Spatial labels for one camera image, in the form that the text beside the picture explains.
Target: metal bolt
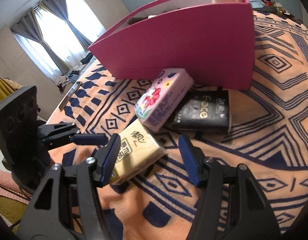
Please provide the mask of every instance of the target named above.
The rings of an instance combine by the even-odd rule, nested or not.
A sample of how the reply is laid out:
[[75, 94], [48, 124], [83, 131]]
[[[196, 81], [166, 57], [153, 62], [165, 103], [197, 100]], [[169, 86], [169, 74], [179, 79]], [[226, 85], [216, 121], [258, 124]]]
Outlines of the metal bolt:
[[206, 163], [212, 163], [213, 161], [214, 161], [214, 159], [212, 157], [206, 157], [205, 158]]
[[92, 164], [92, 163], [95, 162], [95, 158], [94, 158], [94, 157], [88, 157], [88, 158], [86, 159], [86, 162], [87, 162], [88, 164]]
[[247, 166], [244, 163], [241, 163], [239, 166], [240, 170], [242, 171], [246, 171], [247, 170]]
[[62, 167], [61, 164], [55, 163], [55, 164], [52, 165], [52, 170], [58, 171], [61, 167]]

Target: pink tissue pack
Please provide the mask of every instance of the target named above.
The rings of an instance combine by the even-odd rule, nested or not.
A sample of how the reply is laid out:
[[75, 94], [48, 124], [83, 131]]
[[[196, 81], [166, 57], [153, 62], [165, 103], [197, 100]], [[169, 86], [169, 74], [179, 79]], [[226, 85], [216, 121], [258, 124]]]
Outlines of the pink tissue pack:
[[137, 101], [137, 117], [150, 130], [158, 132], [192, 85], [194, 80], [185, 69], [164, 69]]
[[[127, 24], [149, 15], [157, 16]], [[126, 16], [89, 49], [117, 79], [154, 80], [173, 67], [186, 69], [195, 84], [248, 90], [254, 38], [248, 0], [157, 0]]]

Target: phone on bed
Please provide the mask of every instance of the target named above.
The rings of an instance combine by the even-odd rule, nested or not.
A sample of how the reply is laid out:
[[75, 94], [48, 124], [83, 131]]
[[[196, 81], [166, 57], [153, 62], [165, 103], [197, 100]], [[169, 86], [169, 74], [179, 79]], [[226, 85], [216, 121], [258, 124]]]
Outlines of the phone on bed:
[[72, 97], [72, 95], [79, 89], [79, 87], [81, 86], [81, 84], [83, 84], [83, 82], [78, 81], [76, 82], [71, 90], [67, 93], [67, 95], [63, 98], [63, 100], [61, 101], [61, 103], [59, 104], [59, 110], [62, 111], [64, 109], [64, 106], [66, 106], [66, 104], [68, 103], [69, 99]]

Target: gray curtain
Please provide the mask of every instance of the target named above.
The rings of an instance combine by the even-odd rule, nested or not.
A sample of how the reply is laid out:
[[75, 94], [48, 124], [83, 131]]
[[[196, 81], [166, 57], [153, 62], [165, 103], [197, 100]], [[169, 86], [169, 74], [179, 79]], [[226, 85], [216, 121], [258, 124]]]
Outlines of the gray curtain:
[[75, 34], [82, 47], [88, 51], [88, 47], [92, 44], [92, 42], [87, 39], [78, 29], [76, 29], [68, 19], [66, 0], [42, 0], [38, 3], [38, 5], [45, 11], [48, 11], [65, 21]]
[[11, 30], [16, 34], [40, 43], [63, 74], [69, 71], [70, 66], [57, 56], [51, 47], [44, 41], [33, 8], [31, 8], [25, 16], [22, 16], [20, 21], [12, 26]]

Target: bed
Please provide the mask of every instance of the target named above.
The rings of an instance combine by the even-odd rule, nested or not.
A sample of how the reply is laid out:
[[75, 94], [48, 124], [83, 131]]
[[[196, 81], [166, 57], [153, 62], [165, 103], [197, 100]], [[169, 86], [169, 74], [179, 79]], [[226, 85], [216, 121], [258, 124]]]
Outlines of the bed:
[[[248, 91], [230, 91], [231, 132], [225, 137], [192, 134], [191, 138], [204, 154], [223, 165], [249, 166], [284, 233], [308, 198], [308, 30], [273, 14], [253, 14], [253, 80]], [[135, 118], [133, 107], [151, 84], [116, 80], [97, 60], [79, 81], [81, 88], [63, 111], [54, 111], [48, 123], [76, 122], [82, 132], [109, 137]], [[194, 85], [192, 89], [215, 88]], [[98, 189], [115, 240], [186, 238], [200, 190], [189, 183], [178, 136], [162, 128], [155, 137], [165, 141], [163, 158], [120, 186]], [[69, 166], [96, 150], [70, 144], [50, 155]], [[220, 216], [220, 231], [225, 217], [226, 208]]]

